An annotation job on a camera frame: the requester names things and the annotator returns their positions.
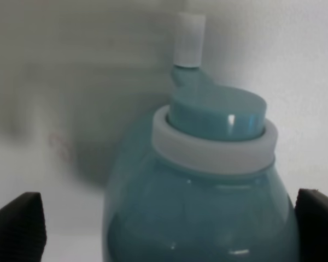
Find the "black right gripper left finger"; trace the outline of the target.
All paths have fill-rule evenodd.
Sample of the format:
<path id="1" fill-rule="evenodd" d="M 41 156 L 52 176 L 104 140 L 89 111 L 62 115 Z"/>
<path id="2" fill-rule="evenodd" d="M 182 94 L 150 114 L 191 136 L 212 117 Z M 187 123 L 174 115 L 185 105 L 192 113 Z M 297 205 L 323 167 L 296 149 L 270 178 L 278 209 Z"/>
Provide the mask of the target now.
<path id="1" fill-rule="evenodd" d="M 46 242 L 40 193 L 21 194 L 0 209 L 0 261 L 41 261 Z"/>

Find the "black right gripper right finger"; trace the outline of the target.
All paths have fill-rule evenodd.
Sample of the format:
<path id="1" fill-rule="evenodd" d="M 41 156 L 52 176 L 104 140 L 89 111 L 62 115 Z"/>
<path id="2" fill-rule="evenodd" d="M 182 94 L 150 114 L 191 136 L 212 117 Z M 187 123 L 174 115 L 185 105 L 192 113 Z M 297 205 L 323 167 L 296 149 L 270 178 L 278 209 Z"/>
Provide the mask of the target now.
<path id="1" fill-rule="evenodd" d="M 295 205 L 300 236 L 300 261 L 328 261 L 328 196 L 300 189 Z"/>

